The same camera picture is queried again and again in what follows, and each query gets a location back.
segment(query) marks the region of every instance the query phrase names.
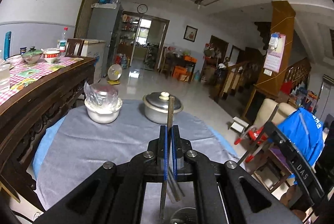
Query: checkered tablecloth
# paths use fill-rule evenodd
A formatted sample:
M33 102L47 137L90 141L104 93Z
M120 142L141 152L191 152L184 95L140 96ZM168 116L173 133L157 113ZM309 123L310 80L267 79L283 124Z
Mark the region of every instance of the checkered tablecloth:
M41 77L81 60L82 58L59 57L56 63L50 64L41 58L36 64L28 65L24 62L16 65L9 71L10 89L4 93L0 93L0 105L21 89L28 86L32 82L37 81Z

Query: gray refrigerator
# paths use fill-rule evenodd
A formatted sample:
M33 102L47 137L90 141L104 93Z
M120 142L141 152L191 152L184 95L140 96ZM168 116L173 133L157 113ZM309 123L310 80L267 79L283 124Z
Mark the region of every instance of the gray refrigerator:
M100 39L106 42L102 59L101 76L104 77L114 60L114 53L119 43L119 28L123 8L120 3L115 9L93 8L88 27L87 38Z

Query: black cable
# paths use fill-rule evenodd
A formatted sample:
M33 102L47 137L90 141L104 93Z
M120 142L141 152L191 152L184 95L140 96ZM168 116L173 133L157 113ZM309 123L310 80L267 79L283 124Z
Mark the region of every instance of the black cable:
M16 212L14 210L12 210L14 215L16 216L19 216L19 217L22 217L23 219L25 219L26 221L29 221L30 223L32 223L32 220L30 220L29 218L27 218L26 216L24 216L23 214L19 213L19 212Z

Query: red and white bowl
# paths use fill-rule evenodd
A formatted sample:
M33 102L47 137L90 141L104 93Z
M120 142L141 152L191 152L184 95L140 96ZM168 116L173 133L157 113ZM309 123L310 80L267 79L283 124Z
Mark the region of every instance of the red and white bowl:
M59 57L60 51L46 51L43 52L43 57L46 62L54 63Z

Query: lid knob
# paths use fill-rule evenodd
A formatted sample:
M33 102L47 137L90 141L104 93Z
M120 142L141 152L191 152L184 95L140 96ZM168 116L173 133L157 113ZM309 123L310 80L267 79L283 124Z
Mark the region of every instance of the lid knob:
M169 100L169 93L168 92L161 92L159 99L168 101Z

